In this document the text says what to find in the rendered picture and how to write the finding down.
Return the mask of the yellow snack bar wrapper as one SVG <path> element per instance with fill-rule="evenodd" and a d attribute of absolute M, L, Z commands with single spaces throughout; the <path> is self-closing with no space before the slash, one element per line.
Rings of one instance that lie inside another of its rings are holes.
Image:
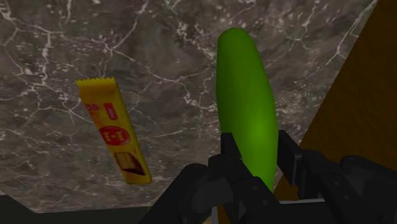
<path fill-rule="evenodd" d="M 127 184 L 149 184 L 152 177 L 123 97 L 114 78 L 77 80 L 80 99 Z"/>

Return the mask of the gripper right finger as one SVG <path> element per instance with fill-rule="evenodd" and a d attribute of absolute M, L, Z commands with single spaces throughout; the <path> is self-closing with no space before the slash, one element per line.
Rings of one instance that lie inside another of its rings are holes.
<path fill-rule="evenodd" d="M 279 131 L 277 164 L 300 205 L 308 205 L 316 223 L 397 224 L 397 172 L 367 158 L 349 155 L 339 163 L 303 150 Z"/>

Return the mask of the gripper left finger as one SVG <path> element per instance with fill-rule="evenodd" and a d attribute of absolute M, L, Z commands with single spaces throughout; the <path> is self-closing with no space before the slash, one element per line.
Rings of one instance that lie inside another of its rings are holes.
<path fill-rule="evenodd" d="M 207 165 L 187 165 L 139 224 L 202 224 L 221 206 L 230 224 L 279 223 L 279 201 L 242 162 L 231 133 L 221 135 L 221 152 Z"/>

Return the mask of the green cucumber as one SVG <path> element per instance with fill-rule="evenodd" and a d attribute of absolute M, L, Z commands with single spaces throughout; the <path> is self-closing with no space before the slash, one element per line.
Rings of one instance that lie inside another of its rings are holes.
<path fill-rule="evenodd" d="M 273 189 L 279 131 L 275 99 L 255 42 L 242 28 L 218 38 L 216 104 L 221 131 L 233 134 L 251 174 Z"/>

